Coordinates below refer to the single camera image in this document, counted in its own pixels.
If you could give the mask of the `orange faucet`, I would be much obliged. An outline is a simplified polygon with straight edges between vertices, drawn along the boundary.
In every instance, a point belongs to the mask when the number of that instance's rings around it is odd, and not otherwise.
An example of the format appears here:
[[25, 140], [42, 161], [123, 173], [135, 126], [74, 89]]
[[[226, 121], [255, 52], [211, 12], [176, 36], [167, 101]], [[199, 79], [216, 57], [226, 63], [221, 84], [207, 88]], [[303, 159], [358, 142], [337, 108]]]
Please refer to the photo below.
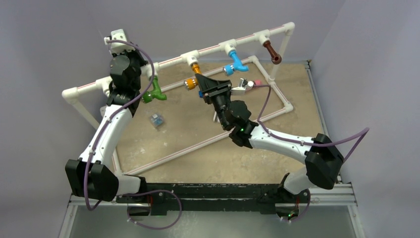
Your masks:
[[[190, 67], [195, 74], [201, 74], [201, 69], [198, 63], [193, 63]], [[184, 86], [187, 90], [192, 90], [198, 86], [198, 81], [194, 76], [187, 78], [184, 80]]]

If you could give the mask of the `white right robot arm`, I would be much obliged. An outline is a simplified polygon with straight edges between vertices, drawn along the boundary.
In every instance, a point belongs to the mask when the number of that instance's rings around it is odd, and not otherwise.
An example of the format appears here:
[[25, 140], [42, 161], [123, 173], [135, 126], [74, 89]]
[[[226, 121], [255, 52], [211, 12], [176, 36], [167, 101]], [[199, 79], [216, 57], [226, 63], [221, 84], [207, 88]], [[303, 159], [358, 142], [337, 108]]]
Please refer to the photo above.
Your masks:
[[231, 96], [241, 90], [262, 87], [260, 83], [241, 79], [237, 87], [232, 87], [229, 80], [215, 80], [198, 73], [195, 77], [203, 100], [213, 105], [222, 129], [229, 132], [233, 143], [239, 147], [276, 152], [304, 164], [301, 170], [283, 178], [278, 188], [281, 200], [289, 202], [314, 186], [327, 190], [334, 188], [344, 157], [327, 135], [295, 136], [268, 129], [261, 120], [252, 121], [246, 103], [232, 100]]

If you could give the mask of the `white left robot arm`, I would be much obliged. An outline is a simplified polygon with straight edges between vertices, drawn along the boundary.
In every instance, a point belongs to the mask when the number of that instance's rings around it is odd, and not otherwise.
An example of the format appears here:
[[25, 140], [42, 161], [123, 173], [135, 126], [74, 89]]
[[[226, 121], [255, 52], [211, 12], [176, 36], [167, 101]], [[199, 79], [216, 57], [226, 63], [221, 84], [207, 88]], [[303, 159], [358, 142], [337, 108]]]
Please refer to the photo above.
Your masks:
[[146, 63], [139, 52], [113, 54], [104, 117], [88, 147], [77, 160], [68, 160], [65, 165], [75, 196], [112, 201], [128, 194], [136, 203], [146, 200], [148, 190], [141, 185], [142, 177], [117, 175], [110, 170], [116, 146], [138, 108], [141, 67]]

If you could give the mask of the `blue faucet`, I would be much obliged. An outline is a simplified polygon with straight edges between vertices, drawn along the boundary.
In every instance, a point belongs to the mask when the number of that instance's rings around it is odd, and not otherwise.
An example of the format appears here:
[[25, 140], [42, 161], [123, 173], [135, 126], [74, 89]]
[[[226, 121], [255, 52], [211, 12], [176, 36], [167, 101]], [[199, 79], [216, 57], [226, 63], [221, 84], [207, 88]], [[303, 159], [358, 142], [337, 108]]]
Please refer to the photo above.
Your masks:
[[249, 71], [248, 66], [243, 65], [243, 63], [241, 62], [241, 60], [237, 56], [237, 53], [236, 53], [235, 50], [231, 50], [228, 53], [228, 56], [232, 58], [233, 62], [231, 64], [226, 65], [223, 68], [223, 71], [224, 71], [226, 76], [231, 76], [236, 71], [239, 71], [239, 72]]

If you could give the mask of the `clear blue plastic packet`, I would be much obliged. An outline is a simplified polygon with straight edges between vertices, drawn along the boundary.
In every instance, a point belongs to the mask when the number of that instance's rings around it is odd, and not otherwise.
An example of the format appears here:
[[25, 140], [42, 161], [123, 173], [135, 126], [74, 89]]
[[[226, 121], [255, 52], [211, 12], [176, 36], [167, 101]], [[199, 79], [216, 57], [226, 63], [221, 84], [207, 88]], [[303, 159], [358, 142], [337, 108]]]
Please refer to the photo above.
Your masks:
[[149, 120], [155, 129], [160, 128], [164, 124], [164, 119], [160, 114], [152, 114], [149, 116]]

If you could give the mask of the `green faucet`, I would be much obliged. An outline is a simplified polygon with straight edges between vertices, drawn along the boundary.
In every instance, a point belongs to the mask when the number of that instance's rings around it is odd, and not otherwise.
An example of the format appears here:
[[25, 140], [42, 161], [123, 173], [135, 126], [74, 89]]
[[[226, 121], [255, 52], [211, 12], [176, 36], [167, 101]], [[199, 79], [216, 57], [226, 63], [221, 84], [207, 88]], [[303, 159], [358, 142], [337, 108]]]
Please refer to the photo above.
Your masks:
[[142, 96], [143, 103], [147, 104], [153, 101], [154, 99], [165, 101], [167, 100], [167, 96], [162, 93], [161, 87], [158, 83], [158, 77], [154, 76], [153, 79], [150, 77], [149, 81], [152, 82], [151, 86], [153, 87], [152, 90], [146, 91]]

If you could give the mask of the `brown faucet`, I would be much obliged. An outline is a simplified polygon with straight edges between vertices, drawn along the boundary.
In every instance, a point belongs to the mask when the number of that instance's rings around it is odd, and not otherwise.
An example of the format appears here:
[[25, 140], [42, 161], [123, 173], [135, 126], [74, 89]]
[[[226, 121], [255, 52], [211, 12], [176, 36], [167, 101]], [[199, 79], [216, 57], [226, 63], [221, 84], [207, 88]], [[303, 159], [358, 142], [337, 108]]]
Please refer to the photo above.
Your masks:
[[270, 40], [265, 41], [262, 46], [267, 49], [274, 65], [279, 65], [282, 62], [282, 56], [272, 47]]

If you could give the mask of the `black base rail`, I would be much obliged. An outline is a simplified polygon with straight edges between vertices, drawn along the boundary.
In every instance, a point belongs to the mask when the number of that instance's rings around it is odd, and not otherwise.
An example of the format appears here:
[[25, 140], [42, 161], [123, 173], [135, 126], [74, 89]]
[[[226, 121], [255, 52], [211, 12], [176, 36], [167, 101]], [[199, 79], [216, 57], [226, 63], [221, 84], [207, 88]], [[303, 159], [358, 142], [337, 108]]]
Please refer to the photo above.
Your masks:
[[356, 204], [352, 186], [336, 184], [332, 190], [319, 187], [297, 195], [278, 184], [149, 183], [148, 195], [119, 195], [101, 206], [126, 207], [131, 216], [165, 216], [172, 211], [259, 212], [294, 217], [308, 205], [350, 206]]

